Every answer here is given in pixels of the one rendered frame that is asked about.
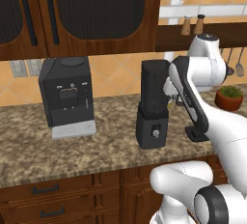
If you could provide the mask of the hanging metal ladle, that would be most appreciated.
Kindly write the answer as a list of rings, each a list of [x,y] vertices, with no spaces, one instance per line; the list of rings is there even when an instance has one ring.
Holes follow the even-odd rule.
[[[229,57],[228,57],[228,62],[227,62],[227,66],[228,66],[227,75],[233,75],[234,74],[234,69],[229,66],[229,62],[230,62],[230,59],[232,57],[232,53],[233,53],[233,49],[231,48],[230,53],[229,53]]]

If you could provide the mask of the wooden shaker with white top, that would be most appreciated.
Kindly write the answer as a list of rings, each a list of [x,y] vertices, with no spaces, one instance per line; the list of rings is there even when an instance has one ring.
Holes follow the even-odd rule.
[[[181,33],[184,36],[188,36],[190,34],[190,21],[191,21],[191,17],[186,15],[184,17],[184,21],[183,21],[182,28],[181,28]]]

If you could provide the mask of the grey wall socket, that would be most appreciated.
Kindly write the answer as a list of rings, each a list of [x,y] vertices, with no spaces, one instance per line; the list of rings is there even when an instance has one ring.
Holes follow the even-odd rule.
[[[14,78],[28,76],[25,62],[23,60],[12,60],[10,61],[10,65]]]
[[[41,59],[32,59],[27,61],[29,74],[31,76],[39,76],[41,72]]]

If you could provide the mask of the wooden drawer front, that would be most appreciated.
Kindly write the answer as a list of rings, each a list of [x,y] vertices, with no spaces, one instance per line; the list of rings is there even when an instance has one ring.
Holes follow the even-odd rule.
[[[29,206],[9,207],[3,210],[5,217],[11,223],[29,223],[45,220],[41,218],[41,210],[51,212],[65,208],[65,213],[51,217],[66,217],[75,213],[90,213],[93,210],[112,210],[120,205],[120,198],[117,196],[81,195],[60,201],[52,201]]]
[[[52,187],[59,184],[59,190],[43,194],[32,194],[33,187],[37,189]],[[111,171],[73,178],[59,179],[49,182],[36,182],[25,185],[0,188],[0,204],[13,201],[30,200],[49,195],[71,193],[77,190],[101,189],[120,185],[120,172]]]

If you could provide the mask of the wooden shaker with black top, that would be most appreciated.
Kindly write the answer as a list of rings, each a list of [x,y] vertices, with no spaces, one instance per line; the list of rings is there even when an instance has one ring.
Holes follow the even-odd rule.
[[[200,35],[203,33],[203,28],[204,28],[204,18],[206,16],[204,14],[199,14],[198,15],[198,19],[197,19],[197,23],[195,25],[194,28],[194,34],[195,35]]]

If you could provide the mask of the black blender with jar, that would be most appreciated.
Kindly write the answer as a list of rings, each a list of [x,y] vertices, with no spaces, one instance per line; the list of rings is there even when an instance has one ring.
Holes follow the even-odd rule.
[[[141,149],[165,146],[168,130],[169,97],[163,92],[170,63],[161,60],[142,62],[141,100],[138,104],[136,139]]]

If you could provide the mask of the black coffee machine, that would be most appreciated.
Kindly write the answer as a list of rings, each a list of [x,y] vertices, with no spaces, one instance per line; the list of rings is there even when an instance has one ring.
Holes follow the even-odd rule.
[[[96,134],[91,69],[87,56],[45,59],[39,85],[53,139]]]

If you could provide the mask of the wooden base cupboard door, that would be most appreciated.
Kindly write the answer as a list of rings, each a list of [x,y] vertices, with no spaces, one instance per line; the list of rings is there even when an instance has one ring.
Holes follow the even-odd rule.
[[[153,168],[147,165],[121,171],[121,224],[150,224],[159,209],[162,196],[150,184]]]

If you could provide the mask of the dark wood cupboard door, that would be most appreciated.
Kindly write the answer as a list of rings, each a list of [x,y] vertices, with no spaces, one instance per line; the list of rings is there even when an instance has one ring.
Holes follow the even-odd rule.
[[[48,56],[39,0],[28,0],[38,45],[32,46],[21,0],[0,0],[0,61]]]
[[[39,0],[51,57],[155,50],[160,0],[53,0],[60,43],[54,44],[46,0]]]

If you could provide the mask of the green plant in red pot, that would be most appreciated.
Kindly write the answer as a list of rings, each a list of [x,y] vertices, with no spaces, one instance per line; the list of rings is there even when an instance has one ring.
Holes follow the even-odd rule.
[[[243,94],[235,86],[221,87],[215,95],[215,104],[220,109],[236,112],[243,101]]]

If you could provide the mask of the dark wood wall shelf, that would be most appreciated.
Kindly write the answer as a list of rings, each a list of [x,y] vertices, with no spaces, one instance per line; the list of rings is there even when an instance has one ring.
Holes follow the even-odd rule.
[[[181,34],[181,25],[159,25],[156,34],[156,52],[185,51],[189,49],[195,35]],[[221,48],[247,46],[247,22],[209,23],[204,25],[204,32],[215,35],[220,40]]]

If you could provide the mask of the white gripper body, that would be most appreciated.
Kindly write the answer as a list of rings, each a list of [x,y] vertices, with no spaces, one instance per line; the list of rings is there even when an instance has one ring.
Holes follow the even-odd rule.
[[[163,86],[163,92],[170,99],[175,99],[177,97],[177,89],[175,88],[174,84],[170,80],[170,77],[166,78],[166,81]]]

